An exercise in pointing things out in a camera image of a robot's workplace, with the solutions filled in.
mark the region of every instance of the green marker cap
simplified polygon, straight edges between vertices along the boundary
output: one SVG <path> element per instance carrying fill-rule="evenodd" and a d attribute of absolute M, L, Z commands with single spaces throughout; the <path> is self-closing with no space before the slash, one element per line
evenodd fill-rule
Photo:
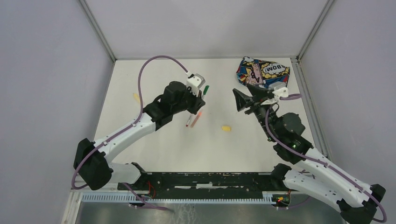
<path fill-rule="evenodd" d="M 209 89 L 209 86 L 207 85 L 207 86 L 205 86 L 205 89 L 204 89 L 204 95 L 206 95 L 206 92 L 208 92 L 208 89 Z"/>

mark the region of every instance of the chip bag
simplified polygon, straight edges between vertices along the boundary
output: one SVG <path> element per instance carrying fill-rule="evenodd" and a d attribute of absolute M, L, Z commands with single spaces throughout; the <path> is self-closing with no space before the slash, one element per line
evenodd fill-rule
<path fill-rule="evenodd" d="M 243 57 L 236 71 L 238 81 L 243 84 L 257 85 L 262 88 L 275 82 L 287 81 L 290 76 L 290 67 L 285 67 L 278 62 L 269 62 L 250 57 Z"/>

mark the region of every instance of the white wall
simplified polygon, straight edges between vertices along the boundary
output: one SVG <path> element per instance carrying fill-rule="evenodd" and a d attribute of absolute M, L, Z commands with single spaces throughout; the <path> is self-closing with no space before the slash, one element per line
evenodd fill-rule
<path fill-rule="evenodd" d="M 0 3 L 0 223 L 55 224 L 112 63 L 76 0 Z"/>
<path fill-rule="evenodd" d="M 394 0 L 336 1 L 302 60 L 333 160 L 387 189 L 389 223 L 396 223 L 395 11 Z"/>
<path fill-rule="evenodd" d="M 87 0 L 115 56 L 295 56 L 326 0 Z"/>

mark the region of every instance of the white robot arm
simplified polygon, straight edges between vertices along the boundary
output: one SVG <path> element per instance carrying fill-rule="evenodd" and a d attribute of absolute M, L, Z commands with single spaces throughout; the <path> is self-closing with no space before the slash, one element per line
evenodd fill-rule
<path fill-rule="evenodd" d="M 376 207 L 385 194 L 379 184 L 364 183 L 324 157 L 309 141 L 301 137 L 305 130 L 297 114 L 276 115 L 272 105 L 263 104 L 274 96 L 268 90 L 247 85 L 249 97 L 234 89 L 238 111 L 254 113 L 274 150 L 288 161 L 312 173 L 317 179 L 301 175 L 284 164 L 278 164 L 271 175 L 289 189 L 308 194 L 333 207 L 350 224 L 368 224 L 374 219 Z"/>
<path fill-rule="evenodd" d="M 186 84 L 175 81 L 165 87 L 164 93 L 143 108 L 138 118 L 106 137 L 79 142 L 74 168 L 92 190 L 109 182 L 135 183 L 141 175 L 138 168 L 133 164 L 112 163 L 113 159 L 140 138 L 171 122 L 174 114 L 185 110 L 196 114 L 205 105 L 199 90 L 205 79 L 199 74 L 188 75 Z"/>

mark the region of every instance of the white table surface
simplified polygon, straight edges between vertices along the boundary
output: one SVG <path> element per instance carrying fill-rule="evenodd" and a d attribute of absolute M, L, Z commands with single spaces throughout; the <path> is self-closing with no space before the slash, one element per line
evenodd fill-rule
<path fill-rule="evenodd" d="M 298 86 L 289 58 L 263 58 L 290 67 L 289 94 L 298 93 Z M 160 130 L 138 140 L 120 153 L 113 162 L 139 163 L 146 171 L 163 172 L 271 172 L 282 162 L 268 142 L 256 117 L 237 112 L 232 92 L 237 88 L 250 95 L 238 83 L 236 70 L 241 59 L 184 59 L 180 62 L 210 85 L 202 116 L 193 128 L 185 127 L 187 111 L 176 114 L 173 121 Z M 133 97 L 137 77 L 144 60 L 117 61 L 101 112 L 95 139 L 103 137 L 135 118 L 140 105 Z M 150 62 L 141 78 L 144 104 L 163 93 L 171 81 L 185 83 L 184 71 L 171 60 Z M 279 103 L 277 112 L 299 114 L 306 130 L 303 133 L 313 143 L 312 133 L 301 99 Z M 221 126 L 231 126 L 224 132 Z"/>

